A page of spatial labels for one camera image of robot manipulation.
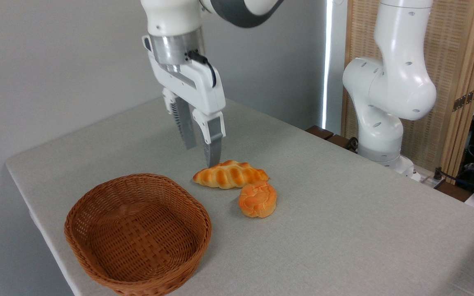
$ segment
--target table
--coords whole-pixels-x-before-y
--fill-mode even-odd
[[[66,214],[94,186],[141,172],[173,179],[212,220],[199,268],[173,296],[474,294],[474,208],[232,101],[224,118],[222,160],[269,174],[279,196],[270,217],[245,217],[239,189],[192,182],[202,146],[184,148],[161,100],[7,161],[75,295],[115,293],[79,266]]]

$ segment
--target metal hinge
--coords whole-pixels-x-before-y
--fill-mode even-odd
[[[453,104],[453,112],[467,104],[470,104],[472,101],[474,101],[474,90],[455,100],[455,103]]]

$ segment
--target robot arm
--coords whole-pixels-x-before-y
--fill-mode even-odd
[[[358,117],[358,153],[409,177],[414,167],[400,155],[399,118],[420,119],[435,104],[423,56],[431,6],[432,0],[381,0],[374,40],[383,60],[356,58],[343,76]]]
[[[283,0],[141,0],[147,14],[143,42],[153,72],[164,86],[163,96],[181,137],[196,146],[189,105],[199,125],[207,166],[220,161],[226,136],[222,109],[226,105],[218,71],[204,55],[201,15],[216,13],[243,27],[266,21]]]

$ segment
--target woven basket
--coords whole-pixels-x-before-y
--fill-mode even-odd
[[[134,174],[87,192],[65,222],[85,272],[120,295],[167,294],[193,274],[211,238],[205,208],[164,176]]]

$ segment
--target bread loaf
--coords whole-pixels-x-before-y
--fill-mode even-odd
[[[241,190],[239,208],[248,217],[268,217],[275,210],[277,192],[265,180],[248,184]]]
[[[229,160],[201,170],[193,176],[193,180],[208,187],[230,189],[244,187],[259,180],[269,180],[269,177],[264,170],[254,169],[247,162]]]

